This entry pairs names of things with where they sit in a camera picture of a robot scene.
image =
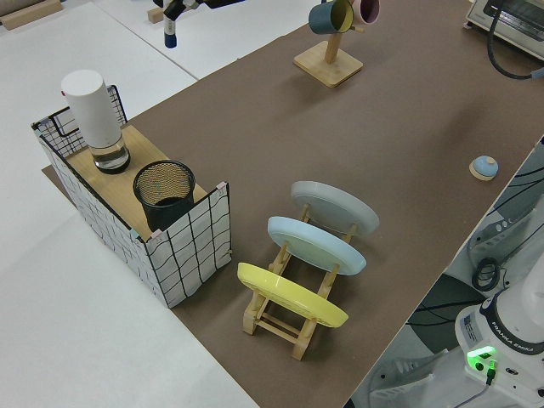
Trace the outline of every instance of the mesh pencil cup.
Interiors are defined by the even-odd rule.
[[[166,230],[195,205],[195,176],[183,163],[154,161],[134,178],[134,195],[144,209],[151,231]]]

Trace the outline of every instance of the white table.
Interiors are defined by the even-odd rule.
[[[30,124],[66,106],[60,80],[99,71],[129,117],[195,79],[94,4],[0,27],[0,405],[255,406],[41,169]]]
[[[94,0],[95,4],[193,77],[206,75],[308,23],[319,0],[246,0],[227,7],[206,5],[176,21],[178,46],[164,46],[163,23],[151,24],[151,0]]]

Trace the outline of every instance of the wooden mug stand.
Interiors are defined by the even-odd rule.
[[[351,30],[365,31],[354,26]],[[341,33],[331,34],[329,41],[320,42],[297,55],[293,62],[327,87],[334,88],[363,67],[362,62],[338,48],[341,40]]]
[[[303,213],[300,217],[301,221],[305,223],[309,221],[308,210],[309,205],[305,204],[303,207]],[[351,238],[356,231],[356,228],[357,226],[354,224],[351,230],[342,237],[342,239],[346,243],[350,243]],[[291,254],[287,252],[287,244],[285,243],[281,247],[278,255],[275,257],[274,262],[269,265],[269,271],[281,276],[290,259]],[[317,292],[317,294],[322,298],[328,298],[329,293],[332,289],[332,284],[337,277],[338,270],[339,266],[335,265],[332,271],[327,271],[325,273],[325,277],[323,278],[319,291]],[[304,352],[308,348],[312,336],[314,335],[317,321],[315,319],[306,319],[303,327],[298,330],[297,328],[267,313],[266,308],[268,304],[269,300],[265,296],[257,293],[256,291],[253,291],[252,300],[247,305],[246,311],[244,312],[244,332],[252,335],[255,332],[257,326],[261,326],[269,332],[272,332],[275,335],[284,338],[288,342],[293,343],[291,356],[297,360],[301,360],[303,358]]]

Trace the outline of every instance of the white cylinder container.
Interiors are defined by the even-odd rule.
[[[96,167],[105,173],[124,170],[130,155],[102,76],[91,70],[73,71],[60,87]]]

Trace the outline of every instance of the white lid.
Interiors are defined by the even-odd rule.
[[[64,94],[77,97],[95,93],[103,83],[104,78],[98,72],[79,70],[65,76],[60,88]]]

